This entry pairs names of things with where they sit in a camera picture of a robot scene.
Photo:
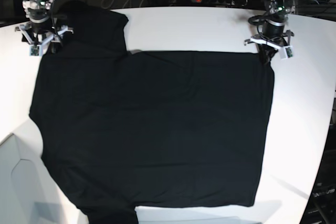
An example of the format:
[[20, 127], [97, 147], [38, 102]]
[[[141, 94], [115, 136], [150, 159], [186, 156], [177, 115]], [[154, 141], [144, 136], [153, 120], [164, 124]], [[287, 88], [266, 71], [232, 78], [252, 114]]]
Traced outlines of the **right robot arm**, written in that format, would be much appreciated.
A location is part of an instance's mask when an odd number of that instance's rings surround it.
[[29, 45], [29, 55], [41, 57], [49, 47], [52, 51], [55, 44], [62, 45], [65, 33], [73, 33], [74, 29], [67, 25], [57, 25], [62, 16], [54, 14], [56, 0], [23, 0], [22, 6], [29, 21], [15, 27], [15, 31], [23, 36], [22, 41]]

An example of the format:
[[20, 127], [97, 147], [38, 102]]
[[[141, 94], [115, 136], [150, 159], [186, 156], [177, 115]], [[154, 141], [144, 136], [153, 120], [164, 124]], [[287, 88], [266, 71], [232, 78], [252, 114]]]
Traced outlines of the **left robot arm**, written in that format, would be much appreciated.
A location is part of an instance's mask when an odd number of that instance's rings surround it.
[[281, 59], [293, 56], [290, 44], [294, 33], [286, 30], [288, 15], [295, 12], [294, 0], [264, 0], [265, 12], [248, 19], [248, 23], [257, 29], [257, 34], [244, 41], [244, 44], [256, 44], [259, 59], [269, 64], [275, 54]]

